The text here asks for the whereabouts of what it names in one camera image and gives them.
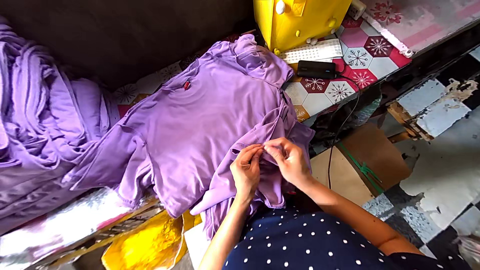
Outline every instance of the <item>pile of purple fabric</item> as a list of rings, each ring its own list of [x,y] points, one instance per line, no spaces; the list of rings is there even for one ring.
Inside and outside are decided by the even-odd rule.
[[[236,193],[229,166],[240,150],[285,136],[308,157],[313,130],[297,121],[281,89],[292,75],[252,35],[217,42],[131,108],[64,181],[75,190],[115,188],[131,206],[152,188],[172,217],[203,212],[211,238]],[[292,188],[268,154],[260,170],[251,214],[261,204],[283,207],[282,194]]]
[[[0,17],[0,234],[83,191],[62,182],[119,119],[97,83],[70,80]]]

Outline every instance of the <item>cardboard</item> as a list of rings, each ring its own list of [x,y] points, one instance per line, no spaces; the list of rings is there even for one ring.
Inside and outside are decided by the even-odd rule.
[[[411,174],[411,170],[403,161],[402,153],[388,140],[384,132],[372,123],[355,129],[341,142],[360,165],[365,162],[367,167],[378,176],[382,183],[377,181],[376,183],[383,190],[389,189]],[[337,148],[344,156],[348,156],[338,144]],[[350,158],[348,161],[371,193],[375,196],[380,195],[355,163]]]
[[[329,156],[330,149],[310,160],[312,164],[312,176],[326,186],[328,186]],[[373,198],[372,193],[358,173],[336,147],[333,147],[332,152],[330,179],[333,191],[359,206],[362,206]]]

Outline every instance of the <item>hand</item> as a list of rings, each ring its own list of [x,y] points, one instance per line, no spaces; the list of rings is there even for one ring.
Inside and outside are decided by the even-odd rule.
[[[270,140],[264,143],[264,148],[275,159],[283,178],[288,182],[297,185],[310,176],[302,149],[286,138]]]
[[[263,153],[263,146],[250,145],[240,151],[237,158],[230,165],[237,194],[235,199],[250,202],[255,195],[260,181],[260,167],[258,160]]]

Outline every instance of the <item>black power bank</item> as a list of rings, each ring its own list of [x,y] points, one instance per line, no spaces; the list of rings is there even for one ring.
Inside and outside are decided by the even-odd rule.
[[[335,79],[335,63],[300,60],[297,76],[316,79]]]

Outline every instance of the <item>person's right hand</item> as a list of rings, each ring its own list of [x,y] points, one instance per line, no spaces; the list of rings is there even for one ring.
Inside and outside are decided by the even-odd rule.
[[[310,170],[300,147],[286,138],[278,138],[264,143],[264,150],[270,154],[278,164],[283,178],[297,185],[310,176]]]

